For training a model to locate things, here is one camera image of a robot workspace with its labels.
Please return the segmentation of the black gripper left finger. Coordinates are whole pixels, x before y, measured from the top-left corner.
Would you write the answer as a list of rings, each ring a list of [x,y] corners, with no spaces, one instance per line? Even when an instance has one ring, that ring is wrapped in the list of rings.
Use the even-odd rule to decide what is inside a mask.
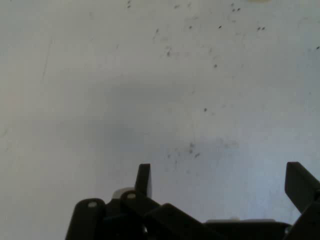
[[[140,164],[133,189],[105,203],[89,198],[75,205],[67,240],[223,240],[171,204],[151,199],[151,166]]]

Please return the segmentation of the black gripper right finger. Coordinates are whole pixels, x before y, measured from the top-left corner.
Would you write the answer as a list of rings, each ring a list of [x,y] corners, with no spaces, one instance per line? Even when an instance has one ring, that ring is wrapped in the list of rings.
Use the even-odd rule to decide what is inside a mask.
[[[320,181],[301,163],[286,164],[284,190],[300,212],[287,232],[286,240],[318,240],[320,238]]]

